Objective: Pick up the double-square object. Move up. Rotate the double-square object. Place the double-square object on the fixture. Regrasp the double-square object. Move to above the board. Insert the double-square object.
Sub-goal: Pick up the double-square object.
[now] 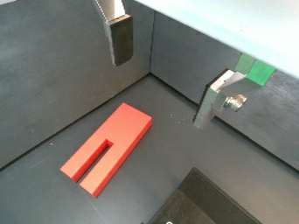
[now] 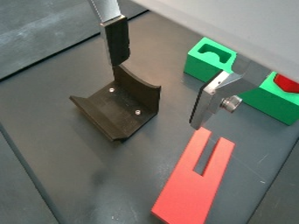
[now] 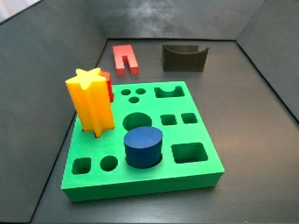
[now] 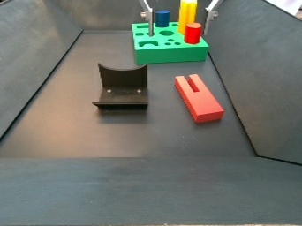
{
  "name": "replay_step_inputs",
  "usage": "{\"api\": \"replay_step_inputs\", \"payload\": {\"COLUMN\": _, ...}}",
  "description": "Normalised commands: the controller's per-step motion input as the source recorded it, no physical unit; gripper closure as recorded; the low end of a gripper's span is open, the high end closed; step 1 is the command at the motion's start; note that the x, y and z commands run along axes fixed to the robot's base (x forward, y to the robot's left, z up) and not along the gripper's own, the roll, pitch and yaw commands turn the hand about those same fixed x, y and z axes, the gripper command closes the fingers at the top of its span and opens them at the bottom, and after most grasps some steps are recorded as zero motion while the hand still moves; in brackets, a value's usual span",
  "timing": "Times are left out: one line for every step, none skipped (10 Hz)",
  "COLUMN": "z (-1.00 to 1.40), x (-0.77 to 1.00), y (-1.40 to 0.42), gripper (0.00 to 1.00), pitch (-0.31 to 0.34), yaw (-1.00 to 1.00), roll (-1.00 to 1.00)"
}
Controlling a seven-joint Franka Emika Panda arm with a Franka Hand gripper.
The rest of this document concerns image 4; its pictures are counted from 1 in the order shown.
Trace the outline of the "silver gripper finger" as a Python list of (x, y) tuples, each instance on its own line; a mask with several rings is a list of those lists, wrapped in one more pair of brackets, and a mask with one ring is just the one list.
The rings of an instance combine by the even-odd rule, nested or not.
[(219, 5), (219, 0), (212, 0), (210, 5), (206, 7), (206, 23), (204, 23), (204, 31), (203, 35), (207, 35), (210, 21), (216, 17), (216, 7)]
[(154, 35), (154, 10), (148, 5), (147, 0), (138, 0), (143, 11), (140, 12), (140, 16), (146, 19), (148, 24), (148, 35)]

